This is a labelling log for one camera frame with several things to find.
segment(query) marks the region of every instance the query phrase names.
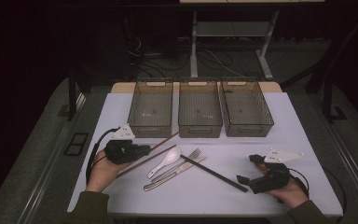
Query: white plastic spoon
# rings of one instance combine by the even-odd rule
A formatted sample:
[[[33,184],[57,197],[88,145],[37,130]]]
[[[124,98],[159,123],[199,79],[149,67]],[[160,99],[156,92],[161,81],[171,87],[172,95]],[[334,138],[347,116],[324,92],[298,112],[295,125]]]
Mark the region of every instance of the white plastic spoon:
[[[162,167],[179,160],[181,154],[182,153],[181,153],[180,149],[177,147],[174,147],[173,149],[169,150],[167,152],[167,155],[165,155],[164,160],[162,160],[162,162],[158,166],[156,166],[156,168],[154,168],[152,171],[150,171],[149,174],[147,174],[147,177],[151,178]]]

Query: knife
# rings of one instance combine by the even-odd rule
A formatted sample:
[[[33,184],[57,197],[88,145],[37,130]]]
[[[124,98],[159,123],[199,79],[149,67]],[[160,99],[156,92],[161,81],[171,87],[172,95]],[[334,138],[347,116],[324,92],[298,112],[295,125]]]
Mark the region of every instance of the knife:
[[[206,157],[199,157],[199,158],[194,159],[193,161],[194,162],[200,162],[200,161],[203,161],[205,159],[206,159]],[[190,168],[192,166],[193,166],[193,164],[190,163],[190,162],[184,163],[183,165],[181,165],[179,167],[179,169],[176,172],[173,172],[172,174],[167,175],[166,177],[160,179],[157,182],[151,183],[149,185],[145,185],[144,186],[144,191],[149,191],[151,189],[154,189],[154,188],[160,186],[161,184],[165,183],[166,181],[168,181],[169,179],[173,178],[174,176],[179,175],[180,173],[182,173],[183,171],[187,170],[188,168]]]

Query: translucent brown bin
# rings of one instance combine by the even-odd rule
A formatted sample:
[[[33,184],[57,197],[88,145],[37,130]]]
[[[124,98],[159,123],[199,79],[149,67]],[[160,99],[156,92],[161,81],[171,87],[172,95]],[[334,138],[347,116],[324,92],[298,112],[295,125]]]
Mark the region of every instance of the translucent brown bin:
[[[180,79],[179,128],[183,138],[218,138],[223,126],[216,78]]]
[[[274,120],[256,78],[222,77],[220,83],[226,135],[267,136]]]
[[[171,78],[137,80],[128,118],[135,137],[167,138],[172,135],[172,91]]]

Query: table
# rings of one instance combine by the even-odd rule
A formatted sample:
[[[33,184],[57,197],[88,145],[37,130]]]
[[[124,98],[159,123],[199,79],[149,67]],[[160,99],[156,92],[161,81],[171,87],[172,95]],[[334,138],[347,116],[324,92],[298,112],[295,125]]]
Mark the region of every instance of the table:
[[[176,118],[179,95],[178,85],[175,84],[172,106],[173,133],[178,129]],[[133,86],[134,83],[117,83],[112,93],[107,95],[68,211],[73,210],[79,193],[86,187],[85,171],[93,145],[105,131],[126,123]],[[279,86],[273,82],[261,82],[260,86],[275,121],[267,137],[229,138],[226,137],[223,126],[219,138],[181,139],[175,136],[152,151],[150,156],[172,145],[177,145],[184,155],[199,148],[202,151],[201,156],[207,157],[201,162],[203,165],[236,181],[236,175],[244,175],[251,179],[261,176],[255,166],[249,162],[249,155],[264,156],[271,148],[304,153],[304,158],[289,161],[286,166],[298,170],[309,180],[310,197],[326,216],[342,216],[335,192],[310,146],[287,94],[281,92]],[[104,148],[108,138],[106,136],[101,142],[100,149]],[[135,139],[134,143],[153,146],[161,140]],[[281,216],[287,211],[284,204],[277,203],[267,194],[253,194],[251,190],[244,193],[198,167],[191,167],[156,189],[144,191],[144,185],[150,183],[146,174],[161,162],[164,155],[159,155],[123,175],[104,191],[110,195],[108,203],[110,214],[126,217],[271,217]],[[158,174],[170,167],[165,167]]]

